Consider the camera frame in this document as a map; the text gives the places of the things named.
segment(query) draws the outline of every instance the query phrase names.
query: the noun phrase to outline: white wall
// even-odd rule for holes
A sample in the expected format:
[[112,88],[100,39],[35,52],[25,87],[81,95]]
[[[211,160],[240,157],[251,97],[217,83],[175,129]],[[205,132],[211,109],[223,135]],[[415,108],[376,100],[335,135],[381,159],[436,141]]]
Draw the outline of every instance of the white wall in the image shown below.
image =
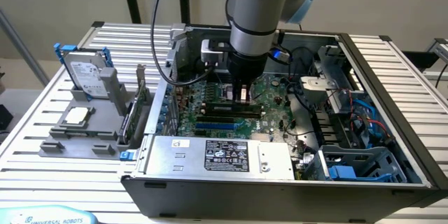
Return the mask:
[[[224,1],[191,0],[192,22],[223,25]],[[139,0],[144,22],[152,3]],[[39,59],[55,59],[52,44],[77,43],[95,20],[131,22],[125,0],[0,0],[0,7]],[[303,27],[389,35],[401,49],[424,50],[432,38],[448,38],[445,14],[445,0],[316,0]],[[179,21],[179,0],[161,0],[157,23]],[[20,57],[3,32],[0,46],[0,58]]]

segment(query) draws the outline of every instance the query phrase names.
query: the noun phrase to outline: aluminum extrusion table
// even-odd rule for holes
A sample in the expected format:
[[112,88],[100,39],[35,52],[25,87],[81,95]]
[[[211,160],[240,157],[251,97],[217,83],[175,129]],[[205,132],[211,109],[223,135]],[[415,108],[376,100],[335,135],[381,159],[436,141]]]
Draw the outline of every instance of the aluminum extrusion table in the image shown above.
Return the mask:
[[[169,37],[171,27],[157,26],[155,39],[160,63],[164,62],[171,49]],[[431,110],[443,112],[444,108],[437,107],[432,102],[432,99],[439,98],[427,94],[429,88],[419,86],[424,81],[417,78],[413,80],[416,84],[413,98],[403,97],[401,91],[396,90],[400,88],[397,81],[400,76],[415,76],[415,73],[411,72],[393,45],[387,44],[376,36],[352,36],[352,39],[373,71],[389,73],[383,74],[380,80],[391,96],[397,99],[399,108],[411,116],[408,120],[416,125],[417,134],[425,136],[425,145],[448,175],[448,142],[440,141],[439,136],[432,136],[431,132],[419,126],[424,122],[412,117],[416,110],[424,109],[429,111],[429,119],[439,121],[439,126],[447,124],[448,115],[431,114]],[[135,69],[140,63],[147,65],[147,85],[153,91],[157,88],[160,76],[149,52],[149,26],[105,23],[101,27],[92,27],[79,47],[101,49],[104,46],[111,50],[119,79],[125,83],[127,89],[135,90],[137,87]],[[384,69],[384,62],[388,62],[388,66],[395,65],[392,71],[388,72]],[[39,157],[40,143],[47,138],[48,131],[72,99],[71,88],[72,82],[61,68],[0,146],[0,208],[57,204],[91,211],[103,223],[197,223],[192,220],[148,219],[139,213],[116,173],[117,170],[131,171],[132,163],[123,165],[119,161],[109,160]],[[425,107],[420,108],[417,103],[412,103],[412,99],[423,99],[420,102],[424,103],[419,104],[424,104]],[[440,130],[437,126],[431,127],[433,130]],[[379,223],[448,223],[448,199],[424,209],[401,209]]]

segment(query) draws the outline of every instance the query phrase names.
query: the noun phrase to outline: motherboard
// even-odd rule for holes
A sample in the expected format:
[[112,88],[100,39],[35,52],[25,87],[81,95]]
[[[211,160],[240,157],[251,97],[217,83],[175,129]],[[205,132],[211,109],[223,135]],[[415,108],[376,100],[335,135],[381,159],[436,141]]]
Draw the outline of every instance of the motherboard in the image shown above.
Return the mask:
[[232,104],[232,84],[201,81],[176,88],[180,122],[179,136],[288,141],[283,128],[292,121],[287,79],[264,74],[251,87],[251,102]]

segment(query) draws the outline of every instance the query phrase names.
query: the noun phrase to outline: power supply label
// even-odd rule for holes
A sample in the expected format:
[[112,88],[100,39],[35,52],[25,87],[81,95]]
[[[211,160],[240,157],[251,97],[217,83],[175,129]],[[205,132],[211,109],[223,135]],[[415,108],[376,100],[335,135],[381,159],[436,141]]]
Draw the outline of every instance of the power supply label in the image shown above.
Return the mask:
[[207,140],[204,167],[221,172],[249,172],[247,142]]

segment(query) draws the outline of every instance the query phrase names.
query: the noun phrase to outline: sticker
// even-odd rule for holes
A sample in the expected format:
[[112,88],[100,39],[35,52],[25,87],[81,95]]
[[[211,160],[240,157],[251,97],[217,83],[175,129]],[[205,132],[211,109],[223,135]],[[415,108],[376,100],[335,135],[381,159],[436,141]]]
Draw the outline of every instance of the sticker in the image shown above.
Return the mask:
[[189,139],[173,139],[171,143],[171,147],[173,148],[188,148],[189,147]]
[[107,90],[100,72],[96,65],[85,62],[71,62],[76,80],[83,88],[83,91],[93,97],[107,97]]
[[249,172],[247,142],[207,140],[204,167],[221,172]]

